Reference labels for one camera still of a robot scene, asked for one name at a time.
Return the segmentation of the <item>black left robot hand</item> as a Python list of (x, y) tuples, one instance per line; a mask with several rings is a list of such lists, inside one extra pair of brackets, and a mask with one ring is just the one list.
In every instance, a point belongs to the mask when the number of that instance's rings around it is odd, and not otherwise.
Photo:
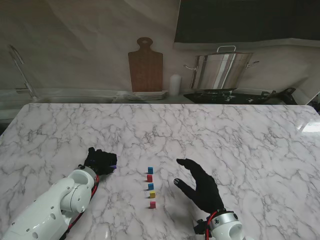
[(117, 168), (117, 161), (115, 153), (105, 152), (101, 149), (95, 150), (94, 147), (90, 147), (84, 166), (91, 168), (98, 176), (109, 175)]

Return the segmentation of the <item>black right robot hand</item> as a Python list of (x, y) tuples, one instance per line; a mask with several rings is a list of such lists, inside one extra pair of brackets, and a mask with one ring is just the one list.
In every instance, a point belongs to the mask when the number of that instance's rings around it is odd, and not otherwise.
[(225, 208), (218, 186), (211, 175), (208, 175), (198, 163), (191, 159), (177, 158), (176, 161), (190, 171), (196, 188), (191, 188), (179, 178), (175, 178), (173, 182), (200, 210), (212, 214)]

